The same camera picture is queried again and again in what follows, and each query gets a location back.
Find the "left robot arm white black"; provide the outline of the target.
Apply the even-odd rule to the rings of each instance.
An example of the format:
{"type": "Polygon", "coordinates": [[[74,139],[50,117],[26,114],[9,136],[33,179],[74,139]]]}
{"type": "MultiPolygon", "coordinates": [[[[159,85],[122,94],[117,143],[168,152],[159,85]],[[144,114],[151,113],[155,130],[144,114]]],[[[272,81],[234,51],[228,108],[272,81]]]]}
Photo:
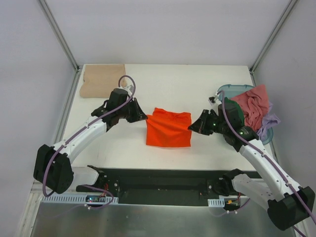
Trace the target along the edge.
{"type": "Polygon", "coordinates": [[[33,177],[42,183],[43,191],[49,188],[57,194],[80,185],[87,185],[93,192],[101,191],[105,182],[101,170],[92,165],[72,169],[72,163],[92,141],[108,132],[120,119],[134,123],[147,118],[137,99],[126,90],[115,88],[82,128],[52,146],[44,144],[38,149],[33,177]]]}

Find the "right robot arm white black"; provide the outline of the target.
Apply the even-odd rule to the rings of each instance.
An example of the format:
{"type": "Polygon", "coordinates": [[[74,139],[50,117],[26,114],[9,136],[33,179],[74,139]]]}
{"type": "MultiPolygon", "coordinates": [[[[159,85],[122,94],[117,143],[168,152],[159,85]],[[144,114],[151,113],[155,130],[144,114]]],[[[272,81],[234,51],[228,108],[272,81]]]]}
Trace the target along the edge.
{"type": "Polygon", "coordinates": [[[282,231],[309,217],[315,220],[312,213],[315,192],[310,187],[303,188],[281,168],[265,151],[256,132],[244,124],[241,116],[239,104],[223,99],[218,111],[203,110],[188,127],[190,131],[203,135],[223,135],[225,141],[250,162],[266,183],[263,186],[243,171],[234,169],[223,177],[222,194],[227,196],[238,192],[248,196],[266,210],[272,223],[282,231]]]}

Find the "orange t shirt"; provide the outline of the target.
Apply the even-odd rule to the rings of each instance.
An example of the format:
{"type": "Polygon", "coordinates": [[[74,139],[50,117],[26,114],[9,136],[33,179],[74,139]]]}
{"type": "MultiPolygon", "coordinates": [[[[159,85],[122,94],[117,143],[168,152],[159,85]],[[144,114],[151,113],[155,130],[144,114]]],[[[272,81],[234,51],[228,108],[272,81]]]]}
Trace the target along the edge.
{"type": "Polygon", "coordinates": [[[191,113],[175,113],[155,108],[147,115],[146,145],[161,148],[187,148],[191,146],[191,113]]]}

